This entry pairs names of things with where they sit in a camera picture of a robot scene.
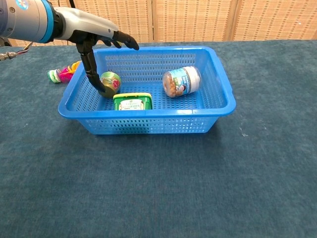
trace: green can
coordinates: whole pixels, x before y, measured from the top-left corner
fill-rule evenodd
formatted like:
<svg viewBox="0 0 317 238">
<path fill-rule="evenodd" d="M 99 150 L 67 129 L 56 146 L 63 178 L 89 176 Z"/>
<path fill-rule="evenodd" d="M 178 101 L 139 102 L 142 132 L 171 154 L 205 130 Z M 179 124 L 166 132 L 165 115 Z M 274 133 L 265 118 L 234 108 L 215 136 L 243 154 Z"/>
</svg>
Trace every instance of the green can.
<svg viewBox="0 0 317 238">
<path fill-rule="evenodd" d="M 106 87 L 105 92 L 99 93 L 105 98 L 113 98 L 121 87 L 121 78 L 114 72 L 105 72 L 100 77 L 101 82 Z"/>
<path fill-rule="evenodd" d="M 152 96 L 149 93 L 122 93 L 113 97 L 116 111 L 149 110 L 153 108 Z"/>
</svg>

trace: can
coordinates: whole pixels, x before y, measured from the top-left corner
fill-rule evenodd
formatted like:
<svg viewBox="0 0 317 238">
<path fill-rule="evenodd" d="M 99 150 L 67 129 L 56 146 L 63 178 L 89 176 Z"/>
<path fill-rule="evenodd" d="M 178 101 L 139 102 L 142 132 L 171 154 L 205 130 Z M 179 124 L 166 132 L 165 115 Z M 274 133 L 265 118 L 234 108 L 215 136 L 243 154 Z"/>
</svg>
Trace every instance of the can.
<svg viewBox="0 0 317 238">
<path fill-rule="evenodd" d="M 106 87 L 105 92 L 99 94 L 105 98 L 113 98 L 118 93 L 121 87 L 121 78 L 114 72 L 105 72 L 100 77 L 101 82 Z"/>
<path fill-rule="evenodd" d="M 171 98 L 196 92 L 200 84 L 201 74 L 194 66 L 171 70 L 163 75 L 164 91 Z"/>
<path fill-rule="evenodd" d="M 149 110 L 153 108 L 150 93 L 122 93 L 113 97 L 116 111 Z"/>
</svg>

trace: table surface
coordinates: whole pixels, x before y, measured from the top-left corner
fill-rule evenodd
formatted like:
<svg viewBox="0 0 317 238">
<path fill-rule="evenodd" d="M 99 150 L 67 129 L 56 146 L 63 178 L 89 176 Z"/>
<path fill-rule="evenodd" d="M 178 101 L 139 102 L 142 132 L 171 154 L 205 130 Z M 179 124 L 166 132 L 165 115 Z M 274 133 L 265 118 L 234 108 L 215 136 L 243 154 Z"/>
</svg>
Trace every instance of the table surface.
<svg viewBox="0 0 317 238">
<path fill-rule="evenodd" d="M 317 41 L 147 45 L 213 48 L 235 112 L 206 134 L 94 136 L 47 77 L 75 47 L 0 62 L 1 236 L 317 237 Z"/>
</svg>

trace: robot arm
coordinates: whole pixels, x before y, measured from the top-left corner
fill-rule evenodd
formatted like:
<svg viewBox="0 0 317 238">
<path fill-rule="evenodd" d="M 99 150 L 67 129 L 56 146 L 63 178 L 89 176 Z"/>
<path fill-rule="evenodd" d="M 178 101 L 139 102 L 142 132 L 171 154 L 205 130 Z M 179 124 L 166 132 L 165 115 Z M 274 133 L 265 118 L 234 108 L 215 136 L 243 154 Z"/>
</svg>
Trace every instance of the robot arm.
<svg viewBox="0 0 317 238">
<path fill-rule="evenodd" d="M 0 0 L 0 36 L 38 43 L 54 39 L 75 43 L 90 83 L 101 92 L 106 88 L 97 74 L 93 53 L 97 41 L 139 49 L 135 39 L 119 31 L 113 22 L 75 8 L 53 7 L 46 0 Z"/>
</svg>

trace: woven wall panel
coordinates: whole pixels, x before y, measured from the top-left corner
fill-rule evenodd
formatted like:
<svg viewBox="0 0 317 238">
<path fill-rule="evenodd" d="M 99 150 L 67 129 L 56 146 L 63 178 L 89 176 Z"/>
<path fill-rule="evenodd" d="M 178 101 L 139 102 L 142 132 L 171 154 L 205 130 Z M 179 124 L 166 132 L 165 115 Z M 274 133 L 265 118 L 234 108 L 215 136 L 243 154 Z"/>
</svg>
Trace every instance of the woven wall panel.
<svg viewBox="0 0 317 238">
<path fill-rule="evenodd" d="M 66 0 L 50 0 L 53 6 L 67 6 Z M 16 39 L 9 39 L 12 46 L 26 46 L 28 41 L 20 41 Z M 67 41 L 54 40 L 47 44 L 33 43 L 33 46 L 67 46 Z"/>
<path fill-rule="evenodd" d="M 231 25 L 231 0 L 154 0 L 154 33 L 159 42 L 223 41 Z"/>
<path fill-rule="evenodd" d="M 151 0 L 76 0 L 75 5 L 114 22 L 137 42 L 153 41 Z"/>
<path fill-rule="evenodd" d="M 317 0 L 239 0 L 231 40 L 311 39 Z"/>
</svg>

